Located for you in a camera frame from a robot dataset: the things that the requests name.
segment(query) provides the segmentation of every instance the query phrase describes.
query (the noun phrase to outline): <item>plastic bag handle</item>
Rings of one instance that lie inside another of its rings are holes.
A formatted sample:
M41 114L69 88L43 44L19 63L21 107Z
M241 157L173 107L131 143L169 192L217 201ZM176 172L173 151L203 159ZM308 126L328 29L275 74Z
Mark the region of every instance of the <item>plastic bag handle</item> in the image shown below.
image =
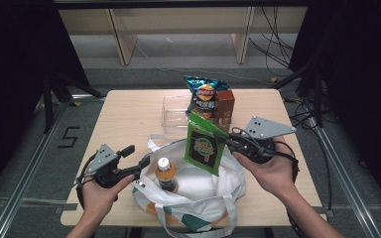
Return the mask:
M159 204L159 203L156 203L157 216L159 217L159 220L162 222L167 233L169 233L169 235L171 235L172 237L177 237L177 238L217 238L218 237L219 238L219 237L228 236L233 232L234 228L237 225L237 211L236 211L236 206L234 204L234 200L231 194L224 195L222 198L224 199L224 202L225 202L228 218L230 219L230 225L220 229L203 231L198 233L179 233L179 232L170 230L169 228L167 228L166 215L163 209L163 204Z
M175 142L176 140L173 139L172 137L163 135L163 134L150 134L150 138L148 139L147 142L147 147L154 153L158 150L160 150L160 147L154 142L154 139L164 139L164 140L169 140L172 142Z

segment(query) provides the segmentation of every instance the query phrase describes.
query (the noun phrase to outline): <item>bottle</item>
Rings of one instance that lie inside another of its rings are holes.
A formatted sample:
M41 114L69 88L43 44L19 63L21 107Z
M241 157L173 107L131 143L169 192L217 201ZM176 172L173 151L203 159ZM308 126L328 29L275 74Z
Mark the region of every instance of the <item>bottle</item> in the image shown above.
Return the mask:
M160 158L156 168L156 177L160 187L164 190L176 192L178 181L176 180L176 165L167 158Z

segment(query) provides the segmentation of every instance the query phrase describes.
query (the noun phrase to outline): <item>black curtain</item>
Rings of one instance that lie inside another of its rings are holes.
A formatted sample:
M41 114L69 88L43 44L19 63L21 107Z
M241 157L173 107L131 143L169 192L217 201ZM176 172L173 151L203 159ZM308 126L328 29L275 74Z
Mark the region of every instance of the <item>black curtain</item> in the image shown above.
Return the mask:
M381 1L348 1L345 10L320 71L340 123L381 187ZM311 9L303 25L309 30L297 40L294 68L304 65L316 46L311 43L319 39L307 33L321 31L318 19L334 12Z
M0 174L32 119L44 78L63 72L88 86L57 9L16 3L0 1Z

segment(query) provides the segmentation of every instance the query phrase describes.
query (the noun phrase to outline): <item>white plastic bag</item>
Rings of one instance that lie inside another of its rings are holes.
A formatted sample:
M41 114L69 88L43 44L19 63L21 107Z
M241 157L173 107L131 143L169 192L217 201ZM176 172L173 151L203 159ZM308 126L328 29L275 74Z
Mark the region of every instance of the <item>white plastic bag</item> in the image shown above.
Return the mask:
M157 147L150 136L151 163L142 170L140 181L134 182L133 196L142 209L157 214L166 231L173 237L224 237L230 235L237 224L235 201L246 192L245 170L225 148L219 167L219 177L184 161L187 140L179 140ZM177 166L178 191L162 190L154 170L157 160L166 157ZM211 228L224 216L230 225ZM183 223L192 232L177 233L170 230L167 219Z

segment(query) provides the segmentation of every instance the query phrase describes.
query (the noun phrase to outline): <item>green package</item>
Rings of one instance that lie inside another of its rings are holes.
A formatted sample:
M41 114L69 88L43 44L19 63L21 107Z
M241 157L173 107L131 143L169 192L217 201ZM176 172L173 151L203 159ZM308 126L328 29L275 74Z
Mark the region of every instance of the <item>green package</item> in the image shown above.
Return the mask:
M214 138L213 132L227 136L224 131L197 113L190 114L185 161L218 176L225 145Z

